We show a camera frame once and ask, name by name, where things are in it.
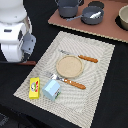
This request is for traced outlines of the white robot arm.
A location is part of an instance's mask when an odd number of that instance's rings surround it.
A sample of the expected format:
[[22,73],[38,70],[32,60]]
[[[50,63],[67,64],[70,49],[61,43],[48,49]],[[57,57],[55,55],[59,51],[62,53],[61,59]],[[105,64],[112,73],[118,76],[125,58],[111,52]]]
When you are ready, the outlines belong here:
[[0,45],[5,63],[27,61],[35,43],[23,0],[0,0]]

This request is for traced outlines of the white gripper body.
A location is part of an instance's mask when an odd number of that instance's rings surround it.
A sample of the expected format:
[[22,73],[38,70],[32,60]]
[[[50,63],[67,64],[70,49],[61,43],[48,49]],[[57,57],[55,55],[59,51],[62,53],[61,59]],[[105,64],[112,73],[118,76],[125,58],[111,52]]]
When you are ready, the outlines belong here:
[[5,63],[23,63],[31,56],[36,38],[24,23],[0,23],[0,45]]

